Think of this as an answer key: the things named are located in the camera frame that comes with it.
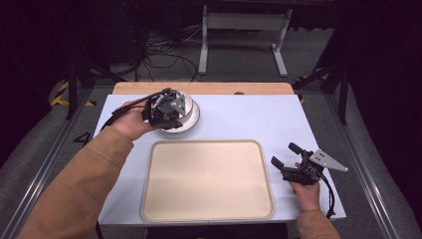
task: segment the beige tray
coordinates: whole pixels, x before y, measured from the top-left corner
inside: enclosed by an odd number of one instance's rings
[[[274,203],[254,140],[157,142],[141,214],[150,222],[262,219]]]

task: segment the wooden table edge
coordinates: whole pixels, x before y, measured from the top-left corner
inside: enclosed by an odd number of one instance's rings
[[[294,95],[288,83],[198,83],[198,82],[122,82],[113,95],[149,95],[171,88],[189,95]]]

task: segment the person's arm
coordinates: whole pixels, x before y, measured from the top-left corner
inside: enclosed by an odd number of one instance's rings
[[[154,130],[142,108],[127,112],[81,149],[46,188],[19,238],[91,238],[133,140]]]
[[[331,222],[320,211],[319,183],[303,186],[290,182],[295,190],[302,213],[297,219],[301,239],[339,239],[340,236]]]

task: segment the metal stand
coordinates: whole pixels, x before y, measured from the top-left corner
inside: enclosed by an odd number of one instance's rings
[[[208,7],[204,6],[202,17],[202,47],[199,60],[198,73],[205,75],[207,72],[208,58],[208,29],[241,29],[241,30],[268,30],[280,31],[277,44],[272,44],[274,58],[281,77],[286,77],[288,72],[280,50],[285,40],[292,9],[286,14],[235,14],[235,13],[208,13]]]
[[[82,46],[78,33],[72,23],[69,13],[61,1],[49,0],[43,3],[46,10],[46,21],[56,22],[56,31],[59,33],[59,46],[68,62],[68,81],[69,81],[69,111],[66,117],[69,120],[78,105],[78,80],[84,88],[92,88],[96,81],[94,80],[90,69],[94,69],[116,82],[123,82],[124,79],[104,70],[96,64],[80,57]]]

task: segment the gray carpet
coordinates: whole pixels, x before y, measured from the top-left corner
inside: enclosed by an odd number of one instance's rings
[[[299,76],[307,76],[317,62],[331,30],[289,31],[282,49],[289,76],[280,78],[273,55],[270,51],[272,39],[277,36],[271,32],[260,32],[255,37],[245,37],[234,32],[214,32],[209,39],[208,69],[205,76],[198,76],[204,82],[288,82],[293,83]],[[196,65],[199,61],[200,44],[191,42],[176,49],[172,54],[190,59]],[[151,63],[167,66],[174,58],[151,56]],[[178,60],[167,69],[151,69],[145,66],[139,69],[142,81],[189,81],[193,67]],[[133,74],[124,76],[134,79]],[[106,95],[112,86],[103,85],[109,81],[99,81],[89,100],[97,102],[95,107],[83,107],[76,118],[64,147],[59,151],[57,162],[47,179],[48,184],[69,159],[83,146],[74,139],[86,132],[94,133],[97,120],[104,105]],[[343,203],[347,218],[333,221],[342,238],[384,238],[382,230],[370,207],[365,191],[359,181],[355,168],[352,167],[350,151],[340,129],[335,123],[336,115],[330,109],[326,96],[317,90],[319,82],[311,84],[300,91],[305,97],[304,111],[313,129],[318,145],[335,159],[349,166],[348,173],[333,171],[331,173]],[[67,108],[54,106],[28,135],[22,140],[9,160],[0,171],[0,231],[3,232],[13,217],[25,192],[36,176],[43,160],[49,154],[62,125],[65,123]],[[405,199],[388,174],[382,159],[374,147],[361,115],[350,91],[347,104],[347,128],[353,139],[359,157],[364,160],[370,171],[394,227],[401,238],[422,238],[413,213]],[[295,222],[288,224],[290,238],[297,238]],[[105,238],[142,238],[143,229],[135,227],[104,226]]]

